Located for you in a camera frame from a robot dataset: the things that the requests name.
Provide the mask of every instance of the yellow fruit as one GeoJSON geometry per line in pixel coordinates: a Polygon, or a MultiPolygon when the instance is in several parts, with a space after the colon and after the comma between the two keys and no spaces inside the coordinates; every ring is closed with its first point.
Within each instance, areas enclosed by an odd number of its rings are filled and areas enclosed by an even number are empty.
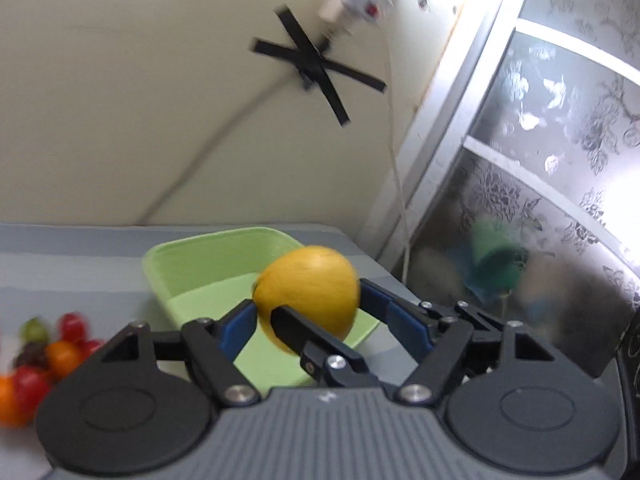
{"type": "Polygon", "coordinates": [[[269,323],[281,305],[344,340],[360,304],[358,274],[350,261],[328,247],[308,246],[281,256],[255,282],[254,303],[265,332],[281,348],[269,323]]]}

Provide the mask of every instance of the green fruit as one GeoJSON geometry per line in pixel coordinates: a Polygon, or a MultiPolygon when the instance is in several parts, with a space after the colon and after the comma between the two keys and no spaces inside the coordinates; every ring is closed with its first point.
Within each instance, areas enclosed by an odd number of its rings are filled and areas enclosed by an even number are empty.
{"type": "Polygon", "coordinates": [[[28,320],[20,327],[20,339],[25,343],[49,343],[49,331],[47,325],[40,317],[28,320]]]}

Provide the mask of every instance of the fruit pile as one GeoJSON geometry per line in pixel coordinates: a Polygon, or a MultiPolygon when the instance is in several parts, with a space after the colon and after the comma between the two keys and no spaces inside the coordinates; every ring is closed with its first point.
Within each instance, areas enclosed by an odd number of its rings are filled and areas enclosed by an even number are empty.
{"type": "Polygon", "coordinates": [[[60,340],[50,342],[49,329],[39,317],[20,327],[22,351],[11,375],[0,376],[0,426],[28,424],[53,385],[74,371],[102,342],[88,339],[88,324],[77,312],[58,320],[60,340]]]}

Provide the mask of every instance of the light green plastic bin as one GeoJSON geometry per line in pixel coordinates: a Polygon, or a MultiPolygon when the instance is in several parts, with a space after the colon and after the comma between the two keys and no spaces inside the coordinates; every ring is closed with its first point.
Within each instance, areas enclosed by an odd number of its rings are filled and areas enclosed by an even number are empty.
{"type": "MultiPolygon", "coordinates": [[[[223,317],[251,298],[262,270],[300,247],[299,241],[276,229],[250,227],[158,245],[147,252],[143,267],[151,289],[179,327],[198,317],[223,317]]],[[[375,318],[359,310],[345,343],[354,348],[377,325],[375,318]]],[[[260,323],[235,364],[263,394],[272,386],[308,381],[300,358],[274,345],[260,323]]]]}

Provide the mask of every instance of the red fruit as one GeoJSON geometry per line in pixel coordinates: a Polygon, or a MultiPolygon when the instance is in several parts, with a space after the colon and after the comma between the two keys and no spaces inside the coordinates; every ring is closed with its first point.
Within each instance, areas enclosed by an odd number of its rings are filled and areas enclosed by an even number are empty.
{"type": "Polygon", "coordinates": [[[86,341],[88,335],[87,324],[84,317],[77,312],[65,314],[58,320],[60,339],[79,345],[86,341]]]}
{"type": "Polygon", "coordinates": [[[34,413],[51,391],[51,384],[39,368],[21,366],[13,376],[15,400],[21,412],[34,413]]]}
{"type": "Polygon", "coordinates": [[[80,351],[82,352],[82,357],[84,359],[87,359],[92,353],[94,353],[102,345],[104,345],[104,341],[102,339],[90,339],[89,341],[85,341],[80,345],[80,351]]]}

